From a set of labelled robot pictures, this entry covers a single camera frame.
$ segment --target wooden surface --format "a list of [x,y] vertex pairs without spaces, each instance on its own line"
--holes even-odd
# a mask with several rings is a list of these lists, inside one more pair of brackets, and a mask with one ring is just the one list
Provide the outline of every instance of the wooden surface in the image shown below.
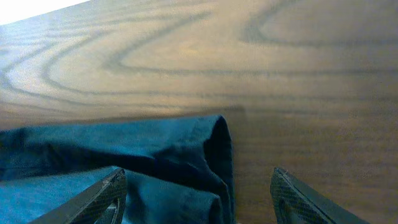
[[0,26],[0,128],[222,113],[237,219],[281,166],[398,223],[398,3],[90,1]]

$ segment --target folded cloth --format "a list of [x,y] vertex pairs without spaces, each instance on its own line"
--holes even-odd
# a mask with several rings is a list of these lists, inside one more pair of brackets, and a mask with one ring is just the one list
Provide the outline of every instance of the folded cloth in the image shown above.
[[234,223],[232,144],[221,116],[0,132],[0,217],[26,223],[118,167],[123,223]]

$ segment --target wood grain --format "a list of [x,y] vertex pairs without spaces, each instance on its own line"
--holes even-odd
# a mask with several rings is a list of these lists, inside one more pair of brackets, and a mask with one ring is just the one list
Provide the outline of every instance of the wood grain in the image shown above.
[[398,222],[398,3],[94,0],[0,26],[0,129],[222,113],[237,219],[282,166]]

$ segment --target dark object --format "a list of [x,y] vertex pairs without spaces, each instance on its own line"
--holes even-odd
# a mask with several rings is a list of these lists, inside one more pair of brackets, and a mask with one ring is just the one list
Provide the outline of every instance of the dark object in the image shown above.
[[31,223],[121,223],[126,195],[126,176],[122,169],[117,169]]
[[367,223],[281,168],[274,169],[271,195],[279,224]]

